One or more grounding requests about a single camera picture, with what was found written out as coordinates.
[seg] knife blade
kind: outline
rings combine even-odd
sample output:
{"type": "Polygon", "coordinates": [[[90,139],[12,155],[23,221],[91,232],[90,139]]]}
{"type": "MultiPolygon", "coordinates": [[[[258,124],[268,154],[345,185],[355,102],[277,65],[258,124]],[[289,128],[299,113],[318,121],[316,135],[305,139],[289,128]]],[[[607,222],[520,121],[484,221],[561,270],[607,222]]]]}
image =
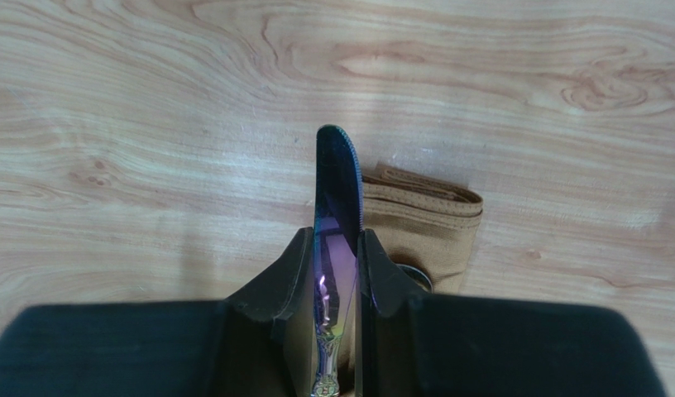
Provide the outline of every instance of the knife blade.
{"type": "Polygon", "coordinates": [[[363,229],[361,171],[347,133],[323,126],[316,136],[314,319],[318,369],[313,397],[334,397],[338,350],[357,279],[357,238],[363,229]]]}

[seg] brown napkin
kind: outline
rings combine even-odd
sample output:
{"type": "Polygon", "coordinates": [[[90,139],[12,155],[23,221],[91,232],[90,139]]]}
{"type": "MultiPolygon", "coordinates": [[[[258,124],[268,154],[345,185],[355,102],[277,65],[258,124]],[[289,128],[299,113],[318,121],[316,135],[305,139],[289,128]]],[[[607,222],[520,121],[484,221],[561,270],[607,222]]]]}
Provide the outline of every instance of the brown napkin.
{"type": "MultiPolygon", "coordinates": [[[[376,171],[376,176],[363,177],[365,228],[375,231],[393,262],[423,271],[433,282],[433,292],[456,294],[480,225],[482,197],[396,168],[381,166],[376,171]]],[[[343,338],[340,356],[340,367],[350,370],[352,333],[343,338]]]]}

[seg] wooden surface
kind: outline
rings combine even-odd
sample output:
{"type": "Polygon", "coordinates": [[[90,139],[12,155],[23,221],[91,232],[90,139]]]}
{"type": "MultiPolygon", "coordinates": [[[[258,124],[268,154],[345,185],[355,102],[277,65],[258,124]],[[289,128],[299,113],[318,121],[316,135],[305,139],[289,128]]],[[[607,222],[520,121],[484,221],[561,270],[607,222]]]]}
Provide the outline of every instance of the wooden surface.
{"type": "Polygon", "coordinates": [[[484,197],[465,294],[619,309],[675,395],[675,0],[0,1],[0,332],[230,294],[328,122],[484,197]]]}

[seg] iridescent knife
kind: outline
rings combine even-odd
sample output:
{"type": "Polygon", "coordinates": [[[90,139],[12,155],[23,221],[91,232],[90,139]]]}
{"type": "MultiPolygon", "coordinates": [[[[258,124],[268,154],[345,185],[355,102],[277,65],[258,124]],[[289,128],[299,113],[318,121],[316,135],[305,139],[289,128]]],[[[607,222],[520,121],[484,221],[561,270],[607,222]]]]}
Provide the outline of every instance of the iridescent knife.
{"type": "Polygon", "coordinates": [[[338,349],[357,278],[362,178],[355,148],[337,126],[318,130],[314,220],[314,318],[318,369],[313,397],[333,397],[338,349]]]}

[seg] light wood tabletop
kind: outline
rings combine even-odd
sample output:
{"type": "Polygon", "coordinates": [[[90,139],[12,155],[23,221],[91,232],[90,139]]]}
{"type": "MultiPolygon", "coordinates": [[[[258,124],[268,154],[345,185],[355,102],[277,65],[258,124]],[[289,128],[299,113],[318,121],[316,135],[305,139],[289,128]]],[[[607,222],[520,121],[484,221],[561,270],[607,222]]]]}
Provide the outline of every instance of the light wood tabletop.
{"type": "Polygon", "coordinates": [[[675,0],[0,1],[0,332],[238,289],[325,123],[483,196],[464,294],[617,309],[675,395],[675,0]]]}

